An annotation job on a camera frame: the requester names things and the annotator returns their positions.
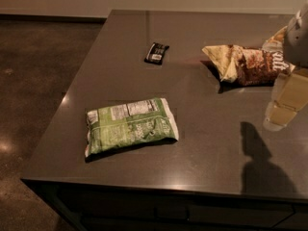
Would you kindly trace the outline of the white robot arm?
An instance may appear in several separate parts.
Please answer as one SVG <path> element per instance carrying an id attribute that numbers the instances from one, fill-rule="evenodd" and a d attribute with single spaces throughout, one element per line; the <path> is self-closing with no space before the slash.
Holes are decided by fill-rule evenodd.
<path id="1" fill-rule="evenodd" d="M 308 1 L 262 48 L 281 50 L 284 60 L 295 66 L 290 74 L 278 75 L 265 112 L 264 127 L 280 131 L 308 104 Z"/>

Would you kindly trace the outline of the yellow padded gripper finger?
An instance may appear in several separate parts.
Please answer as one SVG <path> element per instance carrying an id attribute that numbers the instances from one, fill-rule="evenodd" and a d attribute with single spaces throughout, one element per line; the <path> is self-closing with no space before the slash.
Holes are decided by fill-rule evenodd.
<path id="1" fill-rule="evenodd" d="M 285 128 L 308 104 L 308 69 L 279 74 L 275 80 L 271 101 L 264 119 L 264 127 L 276 132 Z"/>

